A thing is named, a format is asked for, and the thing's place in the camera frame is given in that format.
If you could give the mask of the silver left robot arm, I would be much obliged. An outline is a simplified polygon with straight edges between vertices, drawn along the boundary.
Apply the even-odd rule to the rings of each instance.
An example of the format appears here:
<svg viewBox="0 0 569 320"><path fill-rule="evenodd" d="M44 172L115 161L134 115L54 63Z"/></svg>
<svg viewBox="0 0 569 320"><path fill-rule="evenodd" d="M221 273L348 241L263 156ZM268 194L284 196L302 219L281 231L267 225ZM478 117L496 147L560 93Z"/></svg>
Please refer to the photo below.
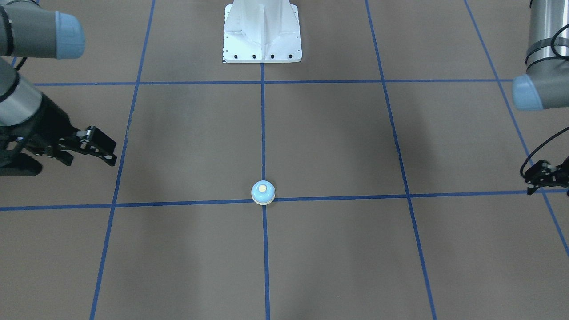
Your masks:
<svg viewBox="0 0 569 320"><path fill-rule="evenodd" d="M513 79L512 97L519 111L566 108L569 103L568 10L566 0L529 2L529 46L525 53L526 71ZM551 138L533 150L520 166L520 176L532 195L541 188L568 188L568 160L552 165L539 160L528 162Z"/></svg>

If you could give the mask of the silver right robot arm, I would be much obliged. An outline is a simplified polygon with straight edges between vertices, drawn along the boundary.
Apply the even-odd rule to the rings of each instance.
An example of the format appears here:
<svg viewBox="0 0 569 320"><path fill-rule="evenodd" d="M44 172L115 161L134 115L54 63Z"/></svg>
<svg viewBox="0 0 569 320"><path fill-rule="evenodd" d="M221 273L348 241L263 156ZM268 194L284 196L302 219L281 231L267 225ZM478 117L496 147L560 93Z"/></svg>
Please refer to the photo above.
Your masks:
<svg viewBox="0 0 569 320"><path fill-rule="evenodd" d="M36 176L46 156L71 165L73 153L116 164L116 142L101 129L72 125L65 113L20 75L28 58L77 59L85 35L71 14L49 11L34 0L3 0L1 13L1 175Z"/></svg>

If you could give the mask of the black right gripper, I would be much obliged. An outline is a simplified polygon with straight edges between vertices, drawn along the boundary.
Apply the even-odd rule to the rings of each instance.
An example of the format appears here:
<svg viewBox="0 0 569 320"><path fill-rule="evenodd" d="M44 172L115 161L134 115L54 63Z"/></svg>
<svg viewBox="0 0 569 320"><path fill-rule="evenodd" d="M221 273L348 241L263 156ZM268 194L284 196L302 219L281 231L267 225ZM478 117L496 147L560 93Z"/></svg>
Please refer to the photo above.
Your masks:
<svg viewBox="0 0 569 320"><path fill-rule="evenodd" d="M114 167L115 149L116 141L95 126L74 132L69 116L47 96L42 96L39 109L28 120L1 125L2 167L41 167L40 162L23 150L55 158L67 166L74 158L68 151L73 151L95 156Z"/></svg>

